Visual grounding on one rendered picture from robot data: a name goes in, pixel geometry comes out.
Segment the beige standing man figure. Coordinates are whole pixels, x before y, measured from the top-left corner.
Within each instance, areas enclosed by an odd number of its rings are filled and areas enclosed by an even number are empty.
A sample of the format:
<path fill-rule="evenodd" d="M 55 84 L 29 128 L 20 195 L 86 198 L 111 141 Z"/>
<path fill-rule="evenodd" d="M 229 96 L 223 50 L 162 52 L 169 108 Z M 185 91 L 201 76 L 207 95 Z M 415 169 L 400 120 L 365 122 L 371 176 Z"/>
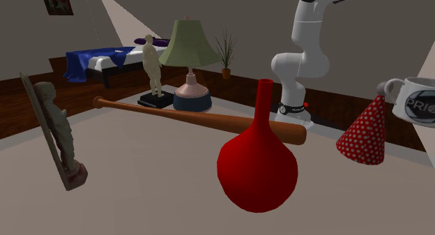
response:
<path fill-rule="evenodd" d="M 159 55 L 153 46 L 153 37 L 151 34 L 145 35 L 146 43 L 142 47 L 143 68 L 148 75 L 151 92 L 140 96 L 137 101 L 145 107 L 162 109 L 173 102 L 173 94 L 162 91 L 161 84 L 161 67 Z"/>

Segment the brown wooden baseball bat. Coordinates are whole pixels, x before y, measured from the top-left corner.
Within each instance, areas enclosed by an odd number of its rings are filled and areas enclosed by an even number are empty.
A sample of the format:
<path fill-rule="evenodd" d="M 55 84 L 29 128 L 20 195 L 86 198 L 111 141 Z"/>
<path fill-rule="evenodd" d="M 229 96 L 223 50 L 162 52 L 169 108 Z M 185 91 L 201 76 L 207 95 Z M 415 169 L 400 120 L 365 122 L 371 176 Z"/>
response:
<path fill-rule="evenodd" d="M 152 107 L 143 107 L 139 105 L 131 105 L 125 103 L 117 103 L 105 100 L 102 96 L 97 96 L 93 99 L 95 108 L 111 107 L 115 109 L 123 109 L 132 112 L 140 112 L 156 116 L 162 116 L 177 121 L 192 123 L 199 126 L 223 130 L 226 132 L 242 133 L 247 130 L 254 119 L 241 116 L 230 116 L 223 114 L 209 114 L 203 112 L 184 112 L 170 109 L 156 109 Z M 304 126 L 292 123 L 283 123 L 277 121 L 269 121 L 267 125 L 275 133 L 275 135 L 284 143 L 302 145 L 305 143 L 307 131 Z"/>

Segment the green-shaded pink table lamp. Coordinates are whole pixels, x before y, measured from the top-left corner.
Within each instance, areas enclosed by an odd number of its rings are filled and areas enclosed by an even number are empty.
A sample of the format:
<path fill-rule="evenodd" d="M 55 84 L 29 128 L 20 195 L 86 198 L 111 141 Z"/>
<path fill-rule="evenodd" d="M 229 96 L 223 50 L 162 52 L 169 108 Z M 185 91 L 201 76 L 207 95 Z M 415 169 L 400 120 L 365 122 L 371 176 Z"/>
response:
<path fill-rule="evenodd" d="M 176 20 L 165 51 L 160 55 L 164 66 L 186 67 L 185 83 L 175 90 L 173 108 L 189 112 L 207 112 L 212 107 L 209 90 L 197 82 L 194 68 L 220 62 L 209 44 L 199 20 Z"/>

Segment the red round long-necked vase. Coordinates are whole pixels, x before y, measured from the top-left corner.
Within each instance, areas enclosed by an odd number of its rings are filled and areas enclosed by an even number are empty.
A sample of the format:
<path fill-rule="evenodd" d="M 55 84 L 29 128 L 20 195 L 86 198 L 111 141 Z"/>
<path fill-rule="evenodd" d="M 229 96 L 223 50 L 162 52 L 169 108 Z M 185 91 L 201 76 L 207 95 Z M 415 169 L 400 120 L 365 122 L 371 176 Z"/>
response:
<path fill-rule="evenodd" d="M 295 156 L 269 125 L 272 92 L 272 80 L 259 80 L 253 122 L 224 144 L 217 158 L 217 177 L 225 195 L 253 213 L 282 205 L 298 181 Z"/>

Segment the bed with blue blanket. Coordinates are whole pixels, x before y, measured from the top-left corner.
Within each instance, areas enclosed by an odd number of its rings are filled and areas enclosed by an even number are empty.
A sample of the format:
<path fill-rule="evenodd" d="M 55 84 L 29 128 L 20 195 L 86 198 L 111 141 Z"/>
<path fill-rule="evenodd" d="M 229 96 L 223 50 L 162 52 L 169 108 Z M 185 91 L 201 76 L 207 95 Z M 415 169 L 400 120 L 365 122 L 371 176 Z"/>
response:
<path fill-rule="evenodd" d="M 91 78 L 107 89 L 108 77 L 142 69 L 142 46 L 146 40 L 137 38 L 134 43 L 137 46 L 66 52 L 67 68 L 63 76 L 69 82 Z"/>

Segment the dark wall picture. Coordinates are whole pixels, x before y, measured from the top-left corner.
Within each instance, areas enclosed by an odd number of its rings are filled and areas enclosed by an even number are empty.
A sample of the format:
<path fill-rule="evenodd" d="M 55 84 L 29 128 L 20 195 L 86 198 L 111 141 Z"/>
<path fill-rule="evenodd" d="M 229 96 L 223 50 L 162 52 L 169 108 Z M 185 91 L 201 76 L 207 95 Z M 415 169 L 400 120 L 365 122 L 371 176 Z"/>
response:
<path fill-rule="evenodd" d="M 74 15 L 70 0 L 43 0 L 49 15 Z"/>

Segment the white printed mug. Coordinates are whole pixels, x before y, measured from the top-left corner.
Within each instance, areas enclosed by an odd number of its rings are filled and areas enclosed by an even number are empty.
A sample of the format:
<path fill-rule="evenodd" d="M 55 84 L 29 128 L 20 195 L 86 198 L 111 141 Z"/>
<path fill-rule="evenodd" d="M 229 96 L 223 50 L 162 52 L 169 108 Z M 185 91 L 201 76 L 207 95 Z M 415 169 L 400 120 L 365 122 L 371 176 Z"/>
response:
<path fill-rule="evenodd" d="M 392 100 L 392 113 L 397 118 L 435 128 L 435 78 L 389 79 L 384 85 L 384 93 Z"/>

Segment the red white-dotted party hat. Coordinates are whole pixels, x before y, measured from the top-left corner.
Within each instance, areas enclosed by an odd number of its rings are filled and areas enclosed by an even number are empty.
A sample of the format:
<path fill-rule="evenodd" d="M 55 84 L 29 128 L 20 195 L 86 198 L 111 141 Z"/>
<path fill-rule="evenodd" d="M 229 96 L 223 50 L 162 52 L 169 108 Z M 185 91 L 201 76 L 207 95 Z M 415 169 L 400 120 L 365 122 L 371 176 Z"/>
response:
<path fill-rule="evenodd" d="M 377 97 L 337 140 L 337 150 L 349 160 L 364 165 L 380 165 L 385 158 L 385 84 Z"/>

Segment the grey stone relief figure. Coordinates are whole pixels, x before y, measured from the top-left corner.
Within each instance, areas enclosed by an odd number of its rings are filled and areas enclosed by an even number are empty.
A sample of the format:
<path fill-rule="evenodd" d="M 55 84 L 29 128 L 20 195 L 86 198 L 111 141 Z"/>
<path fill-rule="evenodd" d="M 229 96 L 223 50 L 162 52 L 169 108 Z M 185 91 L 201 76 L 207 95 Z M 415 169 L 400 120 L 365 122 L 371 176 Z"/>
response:
<path fill-rule="evenodd" d="M 85 184 L 88 172 L 75 159 L 75 148 L 67 111 L 54 104 L 56 89 L 51 82 L 32 84 L 28 75 L 20 73 L 21 81 L 29 96 L 37 120 L 42 128 L 53 161 L 67 191 Z"/>

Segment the potted green plant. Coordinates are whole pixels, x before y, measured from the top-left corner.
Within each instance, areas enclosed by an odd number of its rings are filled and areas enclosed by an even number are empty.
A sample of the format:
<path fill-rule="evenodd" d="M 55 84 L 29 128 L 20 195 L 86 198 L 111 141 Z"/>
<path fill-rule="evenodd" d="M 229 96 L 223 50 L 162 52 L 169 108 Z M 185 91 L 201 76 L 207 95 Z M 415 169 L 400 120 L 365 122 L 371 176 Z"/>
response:
<path fill-rule="evenodd" d="M 229 66 L 235 60 L 235 55 L 237 54 L 235 46 L 238 39 L 234 38 L 233 35 L 227 31 L 227 28 L 222 28 L 222 40 L 218 40 L 218 38 L 215 38 L 215 40 L 217 42 L 217 54 L 223 66 L 221 70 L 222 78 L 229 79 L 231 77 L 231 69 Z"/>

